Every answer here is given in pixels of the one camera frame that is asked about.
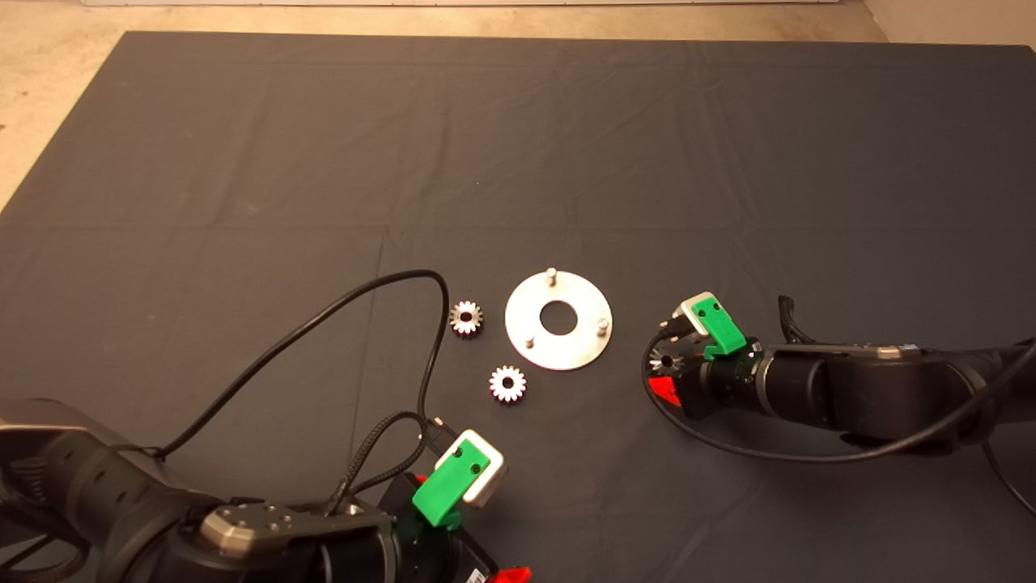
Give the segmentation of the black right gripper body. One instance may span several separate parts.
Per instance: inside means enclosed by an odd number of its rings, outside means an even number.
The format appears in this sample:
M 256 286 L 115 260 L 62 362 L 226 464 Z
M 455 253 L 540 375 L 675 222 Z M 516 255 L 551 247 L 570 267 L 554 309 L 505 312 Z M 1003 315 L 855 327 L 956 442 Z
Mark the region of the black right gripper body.
M 713 360 L 692 355 L 680 371 L 681 412 L 692 420 L 706 419 L 729 407 L 765 414 L 756 387 L 756 373 L 765 361 L 761 344 Z

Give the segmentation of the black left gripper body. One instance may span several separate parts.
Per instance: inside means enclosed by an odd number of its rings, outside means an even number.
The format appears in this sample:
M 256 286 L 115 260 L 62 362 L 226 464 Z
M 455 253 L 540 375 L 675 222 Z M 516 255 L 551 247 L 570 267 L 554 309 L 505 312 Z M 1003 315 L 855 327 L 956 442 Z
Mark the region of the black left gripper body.
M 418 487 L 418 476 L 400 474 L 380 498 L 392 526 L 393 575 L 386 581 L 489 582 L 499 565 L 466 529 L 433 527 L 412 504 Z

